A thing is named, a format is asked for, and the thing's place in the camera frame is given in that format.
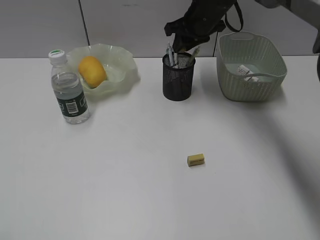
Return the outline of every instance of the yellow fruit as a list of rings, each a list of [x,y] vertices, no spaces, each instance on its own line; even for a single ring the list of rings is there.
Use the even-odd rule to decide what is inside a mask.
[[[78,71],[92,88],[98,87],[107,78],[104,67],[94,56],[84,57],[78,66]]]

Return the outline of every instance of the plastic bottle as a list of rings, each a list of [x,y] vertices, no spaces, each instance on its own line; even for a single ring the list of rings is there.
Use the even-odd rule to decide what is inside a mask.
[[[78,76],[67,64],[63,50],[49,53],[51,85],[65,120],[70,124],[83,123],[90,117],[87,101]]]

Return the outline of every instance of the light green basket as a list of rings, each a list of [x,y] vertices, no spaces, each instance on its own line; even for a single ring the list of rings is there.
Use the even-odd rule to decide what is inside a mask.
[[[250,32],[236,32],[219,38],[217,74],[223,95],[232,101],[260,102],[278,89],[287,75],[286,64],[266,37]],[[240,75],[240,65],[253,74]],[[258,77],[258,82],[245,78]]]

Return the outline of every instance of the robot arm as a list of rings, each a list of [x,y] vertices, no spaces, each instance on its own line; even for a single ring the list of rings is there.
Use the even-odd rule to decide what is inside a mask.
[[[320,53],[320,0],[255,0],[266,8],[283,6],[293,14],[305,20],[318,29],[318,35],[313,46],[313,53]],[[165,25],[165,33],[171,36],[175,33],[173,50],[176,53],[185,52],[193,47],[206,43],[214,32],[222,32],[226,25],[233,31],[225,18],[227,11],[233,6],[239,14],[240,21],[242,14],[237,7],[237,0],[192,0],[192,4],[185,15]],[[320,57],[317,64],[318,76],[320,78]]]

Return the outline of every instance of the pen holder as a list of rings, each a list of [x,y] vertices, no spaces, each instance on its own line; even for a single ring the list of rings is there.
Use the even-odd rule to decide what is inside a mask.
[[[168,54],[163,56],[162,92],[167,99],[179,102],[190,97],[196,63],[194,59],[190,66],[186,66],[190,57],[187,52],[179,53],[179,68],[174,68],[170,66]]]

